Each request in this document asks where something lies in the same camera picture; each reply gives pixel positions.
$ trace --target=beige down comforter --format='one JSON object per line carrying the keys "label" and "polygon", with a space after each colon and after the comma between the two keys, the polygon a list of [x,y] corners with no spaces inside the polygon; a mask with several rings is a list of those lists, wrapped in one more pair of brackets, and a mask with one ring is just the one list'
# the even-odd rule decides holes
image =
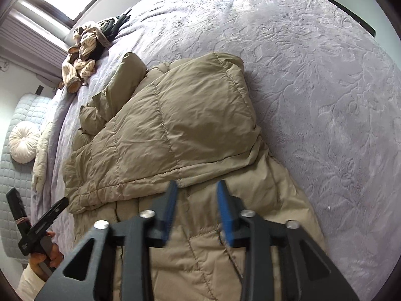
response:
{"label": "beige down comforter", "polygon": [[127,53],[109,85],[81,109],[82,128],[64,165],[77,240],[96,220],[137,215],[170,180],[180,187],[168,246],[152,250],[155,300],[239,300],[234,266],[242,271],[244,254],[221,242],[220,179],[247,208],[279,223],[298,220],[324,247],[306,196],[263,142],[243,73],[242,60],[226,53],[149,72]]}

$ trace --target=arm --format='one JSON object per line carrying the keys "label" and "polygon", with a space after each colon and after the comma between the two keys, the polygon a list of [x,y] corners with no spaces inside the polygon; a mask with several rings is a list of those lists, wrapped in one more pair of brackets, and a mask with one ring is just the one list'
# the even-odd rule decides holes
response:
{"label": "arm", "polygon": [[[54,232],[48,232],[51,237],[54,237]],[[23,301],[33,301],[42,289],[47,280],[46,275],[42,272],[39,264],[46,259],[43,254],[31,254],[27,268],[24,269],[17,288],[17,294]],[[50,254],[50,266],[57,268],[64,259],[63,254],[59,251],[59,246],[53,243],[53,248]]]}

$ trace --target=pillow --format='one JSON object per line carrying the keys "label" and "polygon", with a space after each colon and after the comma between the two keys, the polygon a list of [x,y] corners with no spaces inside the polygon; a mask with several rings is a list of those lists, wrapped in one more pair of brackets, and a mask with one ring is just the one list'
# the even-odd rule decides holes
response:
{"label": "pillow", "polygon": [[36,146],[40,137],[38,127],[30,121],[18,123],[9,136],[9,148],[14,161],[25,164],[36,156]]}

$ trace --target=screw head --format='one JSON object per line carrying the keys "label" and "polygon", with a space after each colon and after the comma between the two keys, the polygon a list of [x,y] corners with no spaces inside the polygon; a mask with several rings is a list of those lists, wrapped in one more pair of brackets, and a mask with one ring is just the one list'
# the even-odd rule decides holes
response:
{"label": "screw head", "polygon": [[154,211],[152,211],[152,210],[149,210],[149,209],[148,210],[144,210],[139,214],[139,216],[142,217],[142,218],[152,218],[155,215],[156,215],[156,213]]}
{"label": "screw head", "polygon": [[242,217],[254,217],[255,214],[256,213],[253,210],[250,210],[250,209],[244,209],[243,211],[241,211],[241,216]]}
{"label": "screw head", "polygon": [[287,223],[285,223],[285,225],[286,225],[289,229],[292,229],[292,230],[298,229],[298,228],[301,226],[301,224],[299,224],[298,221],[295,221],[295,220],[293,220],[293,219],[287,221]]}
{"label": "screw head", "polygon": [[94,226],[95,226],[95,228],[97,228],[99,230],[103,230],[103,229],[106,229],[109,227],[109,222],[100,220],[100,221],[97,221]]}

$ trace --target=quilted comforter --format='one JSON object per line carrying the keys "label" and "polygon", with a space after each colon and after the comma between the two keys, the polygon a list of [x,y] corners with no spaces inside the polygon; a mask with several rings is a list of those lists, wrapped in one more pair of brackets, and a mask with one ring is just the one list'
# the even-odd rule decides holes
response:
{"label": "quilted comforter", "polygon": [[[330,257],[371,300],[401,255],[401,72],[386,52],[327,0],[142,0],[130,15],[89,86],[64,98],[52,199],[64,195],[81,105],[126,52],[150,68],[224,50],[244,61],[264,140],[305,190]],[[71,218],[53,227],[69,228],[70,248]]]}
{"label": "quilted comforter", "polygon": [[[116,223],[148,209],[170,180],[180,188],[169,242],[151,251],[155,300],[239,300],[245,250],[221,243],[221,179],[246,208],[278,223],[299,221],[324,248],[304,192],[263,142],[243,73],[242,60],[223,52],[148,73],[127,53],[81,108],[82,128],[63,168],[76,241],[97,220]],[[113,300],[120,300],[123,256],[118,250]],[[273,275],[278,267],[273,261]]]}

